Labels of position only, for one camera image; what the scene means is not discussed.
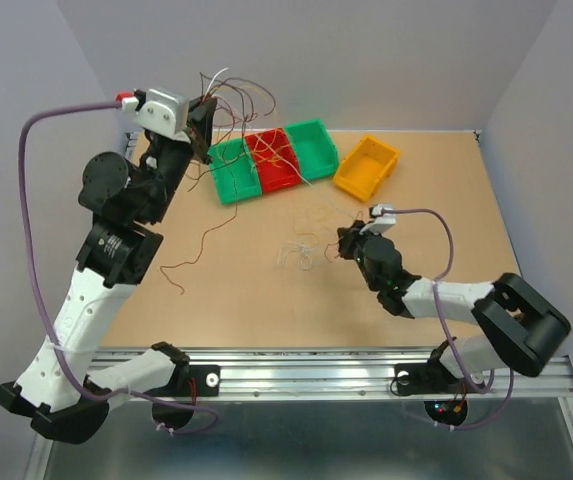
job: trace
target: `wooden table surface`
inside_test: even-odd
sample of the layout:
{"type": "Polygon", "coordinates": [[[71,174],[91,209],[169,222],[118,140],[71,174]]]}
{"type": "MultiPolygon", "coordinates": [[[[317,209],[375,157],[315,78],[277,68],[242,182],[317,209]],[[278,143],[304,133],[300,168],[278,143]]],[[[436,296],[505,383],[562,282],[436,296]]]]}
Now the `wooden table surface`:
{"type": "MultiPolygon", "coordinates": [[[[144,281],[104,337],[104,346],[149,346],[165,340],[180,347],[360,347],[437,345],[436,319],[393,317],[383,310],[353,262],[329,263],[324,247],[335,229],[352,219],[342,210],[367,212],[377,202],[396,208],[437,210],[455,238],[455,263],[447,280],[497,279],[517,266],[474,135],[467,132],[331,132],[340,159],[366,133],[401,150],[396,170],[368,204],[337,190],[330,179],[239,204],[237,218],[206,236],[195,265],[170,270],[160,265],[194,260],[202,233],[230,218],[210,174],[188,192],[185,178],[162,225],[165,239],[144,281]],[[277,264],[287,242],[314,247],[313,268],[303,270],[292,253],[277,264]]],[[[138,143],[134,158],[145,148],[138,143]]],[[[191,165],[189,174],[196,173],[191,165]]],[[[448,253],[440,224],[428,215],[406,215],[387,232],[407,270],[432,277],[448,253]]],[[[476,326],[450,322],[454,335],[476,326]]]]}

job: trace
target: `glass panel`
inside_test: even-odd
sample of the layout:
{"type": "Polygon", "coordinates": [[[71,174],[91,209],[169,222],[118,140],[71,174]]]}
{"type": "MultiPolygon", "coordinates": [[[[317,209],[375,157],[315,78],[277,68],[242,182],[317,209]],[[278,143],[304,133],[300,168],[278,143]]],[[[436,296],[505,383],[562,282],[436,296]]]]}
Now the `glass panel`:
{"type": "MultiPolygon", "coordinates": [[[[469,420],[497,408],[470,402],[469,420]]],[[[515,399],[495,423],[450,433],[419,421],[421,402],[217,404],[207,433],[156,432],[150,405],[130,402],[89,442],[54,446],[49,480],[573,478],[556,399],[515,399]]]]}

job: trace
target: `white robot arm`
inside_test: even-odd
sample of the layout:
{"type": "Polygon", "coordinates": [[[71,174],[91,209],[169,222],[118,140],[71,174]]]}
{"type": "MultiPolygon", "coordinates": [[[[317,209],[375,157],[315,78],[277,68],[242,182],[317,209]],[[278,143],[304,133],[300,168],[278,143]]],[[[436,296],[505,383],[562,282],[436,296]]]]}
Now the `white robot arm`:
{"type": "Polygon", "coordinates": [[[357,263],[384,309],[409,318],[465,321],[484,332],[454,339],[452,345],[444,342],[427,363],[397,365],[396,371],[405,377],[396,385],[397,394],[447,392],[466,372],[509,367],[531,377],[541,373],[570,333],[566,317],[515,274],[475,284],[435,283],[411,274],[402,267],[402,255],[393,241],[382,236],[395,225],[396,211],[378,204],[370,216],[367,223],[356,220],[337,230],[339,255],[357,263]]]}
{"type": "MultiPolygon", "coordinates": [[[[88,162],[79,203],[93,212],[93,226],[52,325],[54,337],[46,337],[16,381],[0,385],[0,405],[30,417],[31,426],[42,436],[67,443],[90,438],[109,411],[128,400],[129,392],[161,388],[190,396],[186,384],[190,359],[163,342],[118,366],[92,372],[89,366],[162,242],[161,235],[143,225],[162,220],[194,157],[210,163],[207,150],[217,100],[189,102],[153,89],[120,94],[115,105],[135,115],[150,146],[139,165],[113,152],[88,162]],[[124,393],[111,395],[117,391],[124,393]]],[[[200,389],[202,396],[209,390],[216,394],[217,385],[209,383],[200,389]]]]}

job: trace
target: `white wall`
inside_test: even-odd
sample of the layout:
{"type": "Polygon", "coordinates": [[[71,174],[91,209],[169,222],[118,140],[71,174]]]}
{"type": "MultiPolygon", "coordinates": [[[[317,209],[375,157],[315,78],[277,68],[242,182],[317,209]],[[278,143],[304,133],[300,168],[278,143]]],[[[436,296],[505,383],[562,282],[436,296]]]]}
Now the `white wall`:
{"type": "MultiPolygon", "coordinates": [[[[482,135],[524,276],[573,324],[573,0],[560,0],[482,135]]],[[[573,362],[573,333],[566,345],[573,362]]]]}
{"type": "Polygon", "coordinates": [[[107,95],[224,66],[282,123],[481,128],[555,0],[57,0],[107,95]]]}
{"type": "MultiPolygon", "coordinates": [[[[52,0],[0,0],[0,383],[17,378],[43,339],[29,290],[17,200],[17,140],[36,111],[104,99],[52,0]]],[[[30,208],[40,277],[50,311],[61,302],[90,225],[77,206],[85,162],[117,141],[111,113],[56,120],[28,146],[30,208]]],[[[33,435],[0,407],[0,479],[23,478],[33,435]]]]}

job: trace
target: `plastic storage bin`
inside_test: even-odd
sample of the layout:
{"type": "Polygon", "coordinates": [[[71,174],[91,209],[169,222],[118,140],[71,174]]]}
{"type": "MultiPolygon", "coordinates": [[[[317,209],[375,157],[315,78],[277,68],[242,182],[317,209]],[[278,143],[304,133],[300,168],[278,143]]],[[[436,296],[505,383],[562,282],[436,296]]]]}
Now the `plastic storage bin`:
{"type": "Polygon", "coordinates": [[[366,135],[341,161],[333,183],[366,202],[397,166],[399,155],[396,148],[366,135]]]}
{"type": "Polygon", "coordinates": [[[235,198],[241,201],[262,194],[253,160],[243,142],[242,139],[231,140],[226,144],[211,147],[208,151],[213,157],[211,166],[213,178],[219,199],[223,204],[235,203],[235,198]]]}
{"type": "Polygon", "coordinates": [[[248,135],[245,140],[253,156],[263,193],[275,192],[301,183],[299,162],[284,129],[276,128],[248,135]]]}
{"type": "Polygon", "coordinates": [[[302,177],[312,182],[335,173],[337,148],[320,119],[287,125],[284,131],[295,149],[302,177]]]}

